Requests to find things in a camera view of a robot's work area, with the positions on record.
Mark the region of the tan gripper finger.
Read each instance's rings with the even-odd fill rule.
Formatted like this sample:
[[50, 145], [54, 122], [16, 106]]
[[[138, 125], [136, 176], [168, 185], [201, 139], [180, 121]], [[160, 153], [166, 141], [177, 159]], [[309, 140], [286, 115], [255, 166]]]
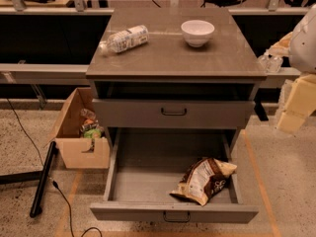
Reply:
[[272, 56], [288, 57], [291, 38], [292, 33], [288, 33], [287, 35], [285, 35], [268, 49], [269, 54]]
[[303, 74], [286, 80], [281, 88], [276, 111], [276, 128], [294, 134], [316, 111], [316, 75]]

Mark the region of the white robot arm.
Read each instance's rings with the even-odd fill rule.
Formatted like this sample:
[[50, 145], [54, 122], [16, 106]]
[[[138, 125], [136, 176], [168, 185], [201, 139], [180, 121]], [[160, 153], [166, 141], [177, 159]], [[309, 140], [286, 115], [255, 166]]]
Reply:
[[316, 5], [268, 52], [272, 56], [287, 57], [290, 66], [301, 72], [291, 83], [276, 125], [278, 130], [294, 134], [316, 111]]

